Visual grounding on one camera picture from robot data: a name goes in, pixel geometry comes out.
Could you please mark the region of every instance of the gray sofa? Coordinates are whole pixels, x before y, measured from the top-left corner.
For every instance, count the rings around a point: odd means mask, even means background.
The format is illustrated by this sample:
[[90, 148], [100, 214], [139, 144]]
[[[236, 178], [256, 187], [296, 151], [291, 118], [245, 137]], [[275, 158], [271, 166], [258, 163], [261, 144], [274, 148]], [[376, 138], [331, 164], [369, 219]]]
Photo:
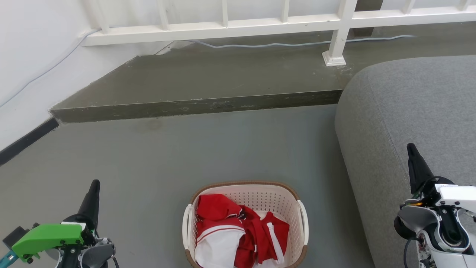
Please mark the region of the gray sofa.
[[[476, 185], [476, 56], [365, 68], [342, 93], [336, 132], [375, 266], [401, 268], [406, 241], [393, 220], [410, 198], [407, 143], [435, 175]], [[463, 222], [476, 234], [472, 220]], [[408, 262], [417, 267], [414, 245]]]

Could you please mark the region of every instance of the concrete step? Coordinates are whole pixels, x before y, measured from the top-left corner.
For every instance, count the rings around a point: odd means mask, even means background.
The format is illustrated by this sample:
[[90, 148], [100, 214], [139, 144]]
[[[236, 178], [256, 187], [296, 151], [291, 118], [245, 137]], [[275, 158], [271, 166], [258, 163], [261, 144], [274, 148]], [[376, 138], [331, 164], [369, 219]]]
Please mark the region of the concrete step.
[[[413, 57], [476, 54], [476, 23], [384, 27], [374, 37], [418, 35], [392, 41], [348, 43], [346, 66], [326, 67], [328, 45], [222, 48], [200, 44], [163, 55], [137, 57], [54, 106], [63, 123], [217, 113], [337, 103], [361, 69]], [[204, 40], [213, 45], [306, 43], [332, 32]]]

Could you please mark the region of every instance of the wire on floor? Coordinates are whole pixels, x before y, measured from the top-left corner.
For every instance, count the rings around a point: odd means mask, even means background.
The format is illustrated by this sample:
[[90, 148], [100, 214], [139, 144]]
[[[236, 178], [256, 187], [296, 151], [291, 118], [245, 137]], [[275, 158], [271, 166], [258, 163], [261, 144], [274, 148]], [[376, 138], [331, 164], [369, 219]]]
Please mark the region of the wire on floor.
[[[416, 37], [416, 35], [398, 35], [394, 37], [376, 37], [376, 38], [360, 38], [360, 39], [350, 39], [347, 40], [346, 42], [360, 42], [360, 41], [382, 41], [382, 40], [393, 40], [397, 38], [403, 38], [403, 37]], [[303, 44], [282, 44], [282, 43], [272, 43], [272, 44], [266, 44], [266, 45], [223, 45], [223, 46], [214, 46], [207, 44], [202, 41], [198, 40], [187, 40], [189, 42], [201, 44], [207, 47], [211, 48], [229, 48], [229, 47], [237, 47], [237, 48], [265, 48], [265, 47], [271, 47], [271, 46], [283, 46], [283, 47], [302, 47], [302, 46], [314, 46], [314, 45], [321, 45], [321, 44], [330, 44], [330, 41], [323, 41], [323, 42], [315, 42], [315, 43], [303, 43]]]

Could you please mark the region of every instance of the white railing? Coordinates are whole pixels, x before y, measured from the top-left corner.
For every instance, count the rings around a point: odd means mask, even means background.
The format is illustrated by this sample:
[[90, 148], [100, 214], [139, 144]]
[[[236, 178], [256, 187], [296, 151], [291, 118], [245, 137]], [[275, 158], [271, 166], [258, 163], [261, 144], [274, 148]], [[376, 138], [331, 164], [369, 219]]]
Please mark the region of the white railing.
[[416, 0], [406, 0], [401, 10], [357, 12], [357, 0], [341, 0], [336, 14], [291, 17], [290, 0], [282, 0], [281, 18], [238, 21], [228, 20], [227, 0], [222, 0], [221, 22], [169, 24], [163, 0], [157, 0], [160, 26], [110, 28], [100, 1], [94, 0], [93, 11], [102, 30], [88, 36], [86, 46], [333, 30], [330, 48], [322, 53], [327, 66], [346, 64], [342, 52], [351, 28], [476, 21], [471, 0], [460, 0], [454, 7], [420, 9], [413, 8]]

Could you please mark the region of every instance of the cable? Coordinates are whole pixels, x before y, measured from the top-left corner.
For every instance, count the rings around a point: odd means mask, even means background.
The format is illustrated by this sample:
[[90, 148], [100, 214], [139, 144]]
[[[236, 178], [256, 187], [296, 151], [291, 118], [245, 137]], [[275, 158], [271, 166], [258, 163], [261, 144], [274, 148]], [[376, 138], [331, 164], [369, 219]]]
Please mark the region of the cable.
[[[359, 41], [380, 41], [380, 40], [393, 40], [402, 37], [416, 37], [416, 35], [398, 35], [394, 37], [378, 37], [378, 38], [361, 38], [361, 39], [350, 39], [346, 42], [359, 42]], [[189, 42], [201, 44], [211, 48], [229, 48], [229, 47], [238, 47], [238, 48], [265, 48], [271, 46], [283, 46], [283, 47], [302, 47], [302, 46], [312, 46], [312, 45], [321, 45], [321, 44], [330, 44], [330, 41], [316, 42], [316, 43], [304, 43], [304, 44], [282, 44], [282, 43], [272, 43], [266, 45], [223, 45], [223, 46], [214, 46], [198, 40], [186, 40]]]
[[116, 257], [112, 257], [112, 260], [114, 261], [114, 265], [116, 266], [116, 268], [119, 268], [119, 263], [118, 260], [116, 260]]
[[405, 244], [405, 249], [403, 250], [403, 264], [405, 265], [405, 268], [408, 268], [408, 265], [407, 265], [407, 250], [408, 250], [408, 245], [410, 245], [410, 242], [412, 240], [420, 241], [420, 239], [418, 239], [416, 237], [412, 237]]
[[17, 91], [13, 92], [10, 97], [7, 97], [5, 101], [1, 102], [0, 103], [0, 108], [2, 106], [4, 106], [7, 102], [11, 101], [14, 97], [16, 97], [20, 92], [22, 92], [29, 84], [31, 84], [33, 81], [37, 80], [38, 78], [40, 78], [41, 76], [45, 75], [46, 73], [48, 73], [49, 71], [53, 70], [53, 68], [55, 68], [56, 66], [58, 66], [60, 63], [62, 63], [66, 58], [68, 58], [78, 47], [79, 45], [81, 45], [81, 43], [83, 42], [83, 40], [90, 34], [93, 34], [95, 32], [97, 32], [99, 30], [93, 30], [93, 31], [90, 31], [88, 33], [86, 33], [85, 35], [83, 35], [81, 37], [81, 40], [74, 46], [74, 48], [68, 52], [68, 54], [63, 57], [59, 62], [57, 62], [55, 65], [53, 65], [52, 67], [50, 67], [49, 69], [47, 69], [46, 71], [42, 72], [40, 75], [36, 76], [35, 78], [31, 79], [30, 81], [28, 81], [26, 84], [24, 84], [22, 87], [20, 87]]

